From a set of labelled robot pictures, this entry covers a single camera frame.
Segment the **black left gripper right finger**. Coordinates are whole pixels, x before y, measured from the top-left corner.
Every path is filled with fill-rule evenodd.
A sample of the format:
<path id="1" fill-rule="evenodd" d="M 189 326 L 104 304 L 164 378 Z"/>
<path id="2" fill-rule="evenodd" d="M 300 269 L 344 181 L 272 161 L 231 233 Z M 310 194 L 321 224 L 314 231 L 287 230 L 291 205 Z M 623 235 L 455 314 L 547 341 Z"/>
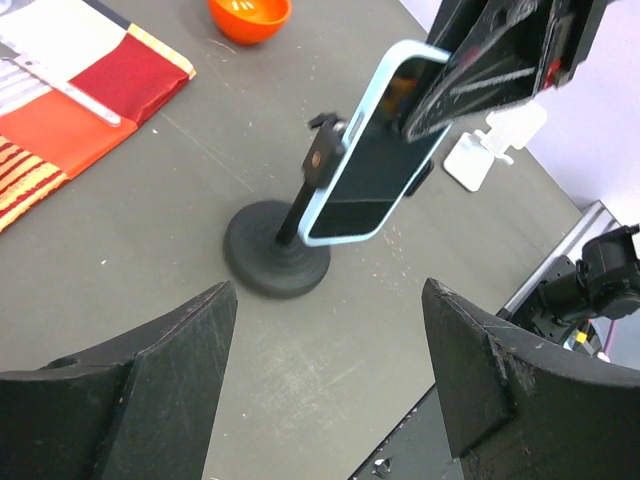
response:
<path id="1" fill-rule="evenodd" d="M 639 373 L 566 350 L 428 279 L 424 324 L 467 479 L 636 479 Z"/>

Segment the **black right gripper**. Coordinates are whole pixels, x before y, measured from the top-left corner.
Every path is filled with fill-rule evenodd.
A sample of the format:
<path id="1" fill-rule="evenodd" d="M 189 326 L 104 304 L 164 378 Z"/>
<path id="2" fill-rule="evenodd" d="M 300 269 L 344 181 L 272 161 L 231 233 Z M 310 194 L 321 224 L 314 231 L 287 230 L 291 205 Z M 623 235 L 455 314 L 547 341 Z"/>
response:
<path id="1" fill-rule="evenodd" d="M 450 54 L 423 71 L 400 120 L 408 142 L 572 80 L 608 1 L 443 1 L 427 42 Z"/>

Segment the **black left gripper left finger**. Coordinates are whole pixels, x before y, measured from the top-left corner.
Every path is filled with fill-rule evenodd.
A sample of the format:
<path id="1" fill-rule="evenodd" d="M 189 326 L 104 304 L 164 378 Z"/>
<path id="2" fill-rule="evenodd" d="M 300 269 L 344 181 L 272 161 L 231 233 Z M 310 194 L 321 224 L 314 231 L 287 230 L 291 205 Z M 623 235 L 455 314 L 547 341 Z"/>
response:
<path id="1" fill-rule="evenodd" d="M 229 282 L 31 371 L 1 375 L 5 479 L 198 479 L 230 353 Z"/>

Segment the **white plastic phone stand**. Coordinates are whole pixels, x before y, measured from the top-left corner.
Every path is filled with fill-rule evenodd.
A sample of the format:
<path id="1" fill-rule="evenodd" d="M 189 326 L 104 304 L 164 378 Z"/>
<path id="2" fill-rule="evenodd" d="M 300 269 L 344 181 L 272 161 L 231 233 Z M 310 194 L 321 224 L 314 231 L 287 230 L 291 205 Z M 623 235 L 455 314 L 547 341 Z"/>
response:
<path id="1" fill-rule="evenodd" d="M 477 192 L 495 161 L 510 166 L 509 148 L 523 149 L 547 120 L 536 101 L 490 113 L 487 132 L 463 133 L 443 161 L 444 170 L 469 192 Z"/>

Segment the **light blue smartphone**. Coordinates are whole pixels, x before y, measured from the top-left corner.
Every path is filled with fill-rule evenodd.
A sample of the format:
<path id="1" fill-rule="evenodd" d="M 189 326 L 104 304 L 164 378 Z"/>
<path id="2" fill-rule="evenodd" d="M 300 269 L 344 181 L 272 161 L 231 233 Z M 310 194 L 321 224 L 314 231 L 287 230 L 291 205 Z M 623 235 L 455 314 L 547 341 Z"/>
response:
<path id="1" fill-rule="evenodd" d="M 373 237 L 432 166 L 430 158 L 451 126 L 409 143 L 399 121 L 412 107 L 424 69 L 440 69 L 449 57 L 448 51 L 417 40 L 401 40 L 385 52 L 347 123 L 344 156 L 302 215 L 298 234 L 306 245 Z"/>

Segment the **black round-base phone stand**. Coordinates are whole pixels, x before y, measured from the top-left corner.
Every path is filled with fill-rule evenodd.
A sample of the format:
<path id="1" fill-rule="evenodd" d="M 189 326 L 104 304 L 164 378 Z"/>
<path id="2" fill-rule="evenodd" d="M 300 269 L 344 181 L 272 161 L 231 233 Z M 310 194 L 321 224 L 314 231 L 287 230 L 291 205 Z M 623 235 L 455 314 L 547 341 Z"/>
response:
<path id="1" fill-rule="evenodd" d="M 322 113 L 309 121 L 316 136 L 303 162 L 303 184 L 295 200 L 263 200 L 239 210 L 224 236 L 225 260 L 232 273 L 254 292 L 279 299 L 305 295 L 328 272 L 331 246 L 310 247 L 298 234 L 302 215 L 316 189 L 326 186 L 346 152 L 347 120 Z M 432 166 L 403 197 L 412 195 Z"/>

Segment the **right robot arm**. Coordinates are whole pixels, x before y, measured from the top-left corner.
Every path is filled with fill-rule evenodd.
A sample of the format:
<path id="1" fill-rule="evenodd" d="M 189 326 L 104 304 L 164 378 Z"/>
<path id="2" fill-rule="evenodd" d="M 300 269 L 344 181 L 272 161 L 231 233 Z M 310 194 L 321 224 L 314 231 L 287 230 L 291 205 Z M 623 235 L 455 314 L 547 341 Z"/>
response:
<path id="1" fill-rule="evenodd" d="M 443 1 L 427 43 L 447 54 L 424 69 L 399 128 L 412 143 L 483 114 L 490 129 L 461 136 L 450 159 L 468 173 L 511 160 L 546 121 L 534 97 L 571 81 L 586 60 L 605 1 Z M 639 308 L 638 226 L 622 226 L 585 243 L 576 261 L 551 261 L 504 319 L 563 345 L 598 317 L 618 320 Z"/>

